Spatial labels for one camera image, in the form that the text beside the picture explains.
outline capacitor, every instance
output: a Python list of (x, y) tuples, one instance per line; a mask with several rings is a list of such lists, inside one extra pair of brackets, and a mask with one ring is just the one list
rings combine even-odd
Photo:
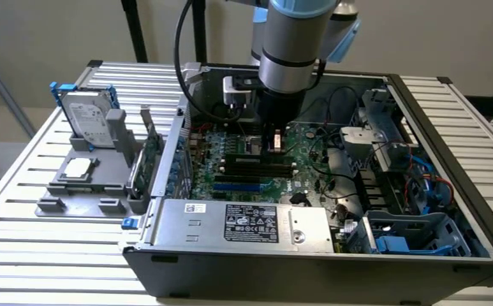
[(327, 190), (331, 191), (334, 189), (334, 180), (331, 180), (331, 182), (327, 184)]
[(315, 180), (314, 182), (314, 191), (315, 192), (320, 192), (320, 180)]
[(304, 137), (306, 137), (306, 139), (314, 139), (315, 134), (312, 132), (306, 132)]

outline black cable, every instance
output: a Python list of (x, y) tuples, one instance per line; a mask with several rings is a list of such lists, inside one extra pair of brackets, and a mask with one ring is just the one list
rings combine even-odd
[(323, 72), (324, 72), (324, 65), (326, 64), (327, 64), (327, 61), (324, 59), (319, 59), (318, 60), (318, 70), (315, 71), (315, 80), (314, 80), (312, 85), (306, 90), (310, 91), (320, 83), (320, 80), (322, 80), (322, 77), (323, 77)]
[(179, 65), (179, 37), (182, 36), (182, 27), (184, 25), (187, 11), (188, 11), (188, 8), (191, 7), (192, 2), (194, 2), (194, 0), (187, 0), (186, 5), (184, 5), (184, 8), (182, 10), (182, 13), (179, 14), (179, 19), (178, 19), (178, 23), (176, 23), (175, 46), (174, 46), (174, 50), (172, 50), (176, 79), (178, 79), (178, 83), (179, 83), (179, 87), (182, 89), (182, 92), (184, 93), (184, 96), (186, 96), (187, 101), (191, 104), (191, 106), (203, 115), (206, 115), (208, 118), (211, 118), (215, 122), (218, 122), (218, 123), (232, 123), (240, 117), (242, 112), (243, 112), (243, 109), (242, 108), (238, 108), (236, 109), (236, 114), (235, 114), (235, 116), (232, 118), (220, 118), (218, 116), (214, 116), (210, 112), (207, 112), (202, 107), (198, 106), (198, 104), (196, 104), (196, 102), (194, 100), (194, 97), (188, 93), (188, 89), (187, 89), (184, 77), (182, 76), (182, 68), (180, 68), (180, 65)]
[(371, 159), (374, 158), (374, 153), (377, 153), (377, 151), (379, 149), (382, 149), (382, 147), (387, 146), (391, 143), (402, 143), (403, 145), (407, 146), (407, 148), (410, 149), (409, 143), (406, 143), (405, 141), (397, 139), (397, 140), (389, 140), (387, 142), (385, 142), (383, 144), (379, 145), (378, 148), (375, 148), (371, 152), (371, 154), (367, 156), (367, 158), (365, 159), (365, 165), (367, 165), (367, 163), (370, 163)]
[(299, 115), (296, 115), (296, 118), (300, 118), (302, 117), (302, 115), (304, 115), (307, 112), (308, 112), (308, 110), (312, 108), (312, 106), (315, 105), (315, 102), (316, 101), (323, 101), (324, 103), (327, 103), (327, 101), (322, 98), (322, 97), (318, 97), (318, 98), (315, 98), (314, 99), (314, 101), (311, 102), (311, 104), (308, 104), (308, 106), (304, 108), (304, 110), (303, 110), (303, 112), (299, 114)]
[(299, 144), (299, 142), (296, 142), (296, 143), (294, 143), (292, 145), (291, 145), (291, 147), (290, 148), (287, 148), (287, 150), (286, 150), (286, 152), (283, 153), (283, 155), (286, 155), (287, 153), (290, 153), (290, 151), (296, 147), (296, 145)]
[(346, 196), (328, 196), (326, 193), (323, 193), (323, 196), (327, 198), (327, 199), (331, 199), (331, 200), (339, 200), (339, 199), (344, 199), (350, 196), (357, 196), (358, 194), (357, 193), (351, 193), (351, 194), (347, 194)]
[(330, 94), (330, 98), (327, 99), (327, 110), (326, 110), (326, 113), (324, 113), (324, 116), (326, 117), (331, 117), (331, 100), (332, 100), (332, 96), (334, 94), (342, 90), (342, 89), (349, 89), (353, 93), (354, 93), (354, 96), (355, 96), (355, 108), (359, 107), (359, 95), (358, 95), (358, 92), (355, 91), (354, 88), (351, 88), (350, 86), (338, 86), (338, 88), (335, 88)]
[[(308, 156), (311, 155), (311, 152), (312, 152), (312, 150), (314, 150), (315, 144), (322, 140), (322, 138), (324, 138), (324, 137), (328, 137), (328, 138), (330, 138), (330, 137), (331, 137), (331, 136), (334, 136), (334, 135), (338, 135), (338, 133), (332, 133), (332, 134), (324, 135), (324, 136), (319, 137), (319, 138), (315, 140), (315, 142), (312, 143), (311, 148), (310, 148), (310, 150), (308, 150)], [(314, 171), (316, 171), (319, 174), (323, 174), (323, 175), (331, 175), (331, 176), (334, 176), (334, 177), (343, 177), (343, 178), (346, 178), (346, 179), (349, 179), (350, 181), (353, 181), (353, 182), (354, 182), (354, 178), (351, 178), (350, 176), (347, 176), (347, 175), (344, 175), (344, 174), (330, 173), (330, 172), (324, 172), (324, 171), (319, 170), (319, 169), (314, 166), (314, 164), (312, 164), (312, 160), (311, 160), (310, 158), (308, 158), (308, 163), (310, 163), (310, 166), (311, 166), (312, 170), (314, 170)]]

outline green circuit board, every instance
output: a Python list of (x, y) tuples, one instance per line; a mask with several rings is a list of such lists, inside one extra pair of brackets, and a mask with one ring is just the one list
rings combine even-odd
[[(296, 173), (291, 178), (262, 177), (259, 191), (215, 191), (212, 189), (215, 176), (220, 175), (220, 160), (224, 154), (259, 154), (260, 139), (252, 135), (231, 134), (218, 126), (211, 127), (203, 133), (191, 135), (192, 145), (191, 161), (194, 164), (194, 182), (191, 188), (191, 199), (195, 200), (226, 200), (226, 201), (255, 201), (262, 203), (287, 203), (286, 200), (295, 193), (307, 193), (311, 202), (319, 201), (315, 195), (315, 181), (326, 182), (327, 177), (311, 169), (312, 159), (308, 157), (310, 148), (316, 137), (312, 138), (316, 128), (307, 124), (292, 124), (283, 137), (284, 157), (294, 162)], [(315, 144), (312, 152), (320, 152), (322, 142)], [(322, 171), (328, 171), (327, 163), (314, 163)]]

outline white label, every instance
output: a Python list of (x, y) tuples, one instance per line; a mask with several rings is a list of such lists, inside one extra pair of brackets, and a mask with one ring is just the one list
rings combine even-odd
[(87, 142), (95, 147), (112, 147), (108, 125), (100, 109), (95, 105), (69, 103), (69, 110)]
[(206, 204), (187, 203), (186, 207), (184, 207), (184, 212), (204, 213), (206, 212)]

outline power supply label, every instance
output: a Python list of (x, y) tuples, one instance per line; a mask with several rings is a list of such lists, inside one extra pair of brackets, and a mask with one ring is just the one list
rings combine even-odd
[(223, 238), (234, 242), (278, 243), (274, 206), (226, 205)]

